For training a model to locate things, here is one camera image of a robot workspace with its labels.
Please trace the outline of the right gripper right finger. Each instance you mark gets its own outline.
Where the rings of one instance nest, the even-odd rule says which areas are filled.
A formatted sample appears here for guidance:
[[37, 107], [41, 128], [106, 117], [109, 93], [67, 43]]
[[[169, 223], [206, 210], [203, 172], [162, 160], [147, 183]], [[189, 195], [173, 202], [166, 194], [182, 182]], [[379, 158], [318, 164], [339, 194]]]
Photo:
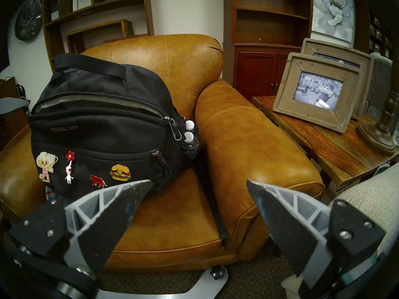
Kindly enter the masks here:
[[311, 196], [247, 179], [269, 234], [297, 277], [299, 289], [360, 289], [385, 255], [386, 232], [345, 200], [328, 207]]

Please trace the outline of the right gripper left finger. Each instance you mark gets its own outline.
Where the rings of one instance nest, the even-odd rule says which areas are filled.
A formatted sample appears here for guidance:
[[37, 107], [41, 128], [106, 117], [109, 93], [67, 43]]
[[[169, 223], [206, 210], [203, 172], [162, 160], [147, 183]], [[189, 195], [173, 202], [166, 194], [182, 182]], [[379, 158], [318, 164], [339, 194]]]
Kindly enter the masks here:
[[152, 186], [141, 180], [97, 189], [68, 206], [48, 200], [12, 227], [10, 237], [33, 256], [98, 275]]

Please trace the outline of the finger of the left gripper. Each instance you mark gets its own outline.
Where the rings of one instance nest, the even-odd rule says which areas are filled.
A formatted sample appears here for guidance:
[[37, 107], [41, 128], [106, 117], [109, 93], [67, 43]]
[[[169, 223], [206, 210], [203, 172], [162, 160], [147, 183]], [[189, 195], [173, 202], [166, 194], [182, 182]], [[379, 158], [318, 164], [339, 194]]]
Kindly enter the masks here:
[[28, 107], [30, 100], [21, 98], [1, 98], [0, 99], [0, 116], [8, 116], [24, 107]]

